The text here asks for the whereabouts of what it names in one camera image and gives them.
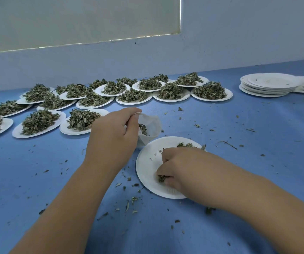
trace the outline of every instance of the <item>forearm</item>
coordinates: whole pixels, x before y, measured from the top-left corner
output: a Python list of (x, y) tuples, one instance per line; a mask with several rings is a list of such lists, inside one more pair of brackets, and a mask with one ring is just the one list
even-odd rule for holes
[(304, 253), (304, 202), (262, 177), (245, 186), (233, 213), (249, 222), (280, 253)]
[(115, 176), (101, 171), (108, 170), (79, 167), (10, 253), (84, 253), (97, 209)]

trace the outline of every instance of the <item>person's right arm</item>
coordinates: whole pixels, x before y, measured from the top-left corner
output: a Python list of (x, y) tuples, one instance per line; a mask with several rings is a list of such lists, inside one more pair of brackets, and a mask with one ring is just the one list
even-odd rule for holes
[(197, 148), (168, 148), (158, 175), (186, 197), (250, 223), (280, 253), (304, 253), (304, 202), (264, 177)]

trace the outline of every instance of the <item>tabletop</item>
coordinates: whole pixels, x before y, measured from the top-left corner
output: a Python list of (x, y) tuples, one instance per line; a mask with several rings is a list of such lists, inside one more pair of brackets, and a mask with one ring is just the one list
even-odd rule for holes
[[(239, 90), (241, 76), (261, 72), (304, 76), (304, 61), (198, 73), (233, 92), (225, 102), (193, 97), (173, 103), (151, 99), (138, 107), (145, 114), (159, 116), (164, 132), (158, 137), (182, 136), (206, 144), (207, 151), (270, 179), (304, 201), (304, 94), (262, 98)], [(25, 90), (0, 92), (0, 102), (18, 99)], [(111, 112), (124, 107), (113, 101), (102, 108)], [(69, 115), (73, 108), (62, 111)], [(89, 134), (65, 135), (56, 128), (34, 138), (13, 138), (14, 127), (34, 110), (33, 106), (9, 117), (14, 124), (0, 134), (0, 253), (18, 242), (85, 155)], [(189, 199), (162, 198), (146, 188), (138, 193), (130, 186), (140, 183), (135, 171), (139, 151), (134, 151), (106, 192), (96, 218), (105, 212), (109, 215), (95, 219), (85, 253), (275, 253), (249, 224), (226, 211), (205, 214), (205, 207)], [(115, 187), (117, 183), (127, 186), (126, 190)], [(140, 199), (124, 212), (132, 196)], [(132, 214), (133, 208), (138, 212)]]

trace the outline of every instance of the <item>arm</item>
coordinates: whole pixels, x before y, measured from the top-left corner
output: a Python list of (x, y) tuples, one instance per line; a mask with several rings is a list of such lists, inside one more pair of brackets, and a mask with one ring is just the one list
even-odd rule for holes
[(123, 109), (93, 123), (83, 164), (11, 254), (84, 253), (100, 202), (136, 148), (138, 118), (133, 114), (140, 111)]
[(280, 253), (304, 253), (304, 202), (269, 180), (197, 148), (165, 149), (157, 174), (188, 198), (243, 218)]

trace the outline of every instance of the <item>hand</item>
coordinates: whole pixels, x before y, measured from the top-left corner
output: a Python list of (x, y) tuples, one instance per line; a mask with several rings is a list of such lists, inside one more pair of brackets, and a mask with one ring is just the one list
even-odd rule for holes
[(247, 195), (256, 175), (198, 148), (167, 148), (157, 175), (171, 176), (164, 183), (209, 207), (230, 210)]
[(138, 108), (114, 111), (93, 122), (84, 163), (102, 167), (115, 176), (128, 162), (137, 147)]

